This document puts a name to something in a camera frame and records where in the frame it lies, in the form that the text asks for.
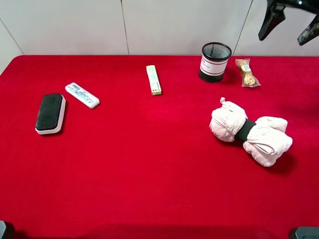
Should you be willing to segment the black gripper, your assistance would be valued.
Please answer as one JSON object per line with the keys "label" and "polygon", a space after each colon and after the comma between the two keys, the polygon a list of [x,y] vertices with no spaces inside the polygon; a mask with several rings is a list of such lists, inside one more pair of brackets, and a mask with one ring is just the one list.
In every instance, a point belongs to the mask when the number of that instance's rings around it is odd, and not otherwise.
{"label": "black gripper", "polygon": [[[270,32],[286,17],[284,14],[285,7],[293,7],[302,9],[308,12],[319,11],[319,0],[268,0],[267,8],[258,33],[259,40],[265,40]],[[297,41],[299,45],[305,45],[319,35],[319,14],[317,14],[306,29],[299,35]]]}

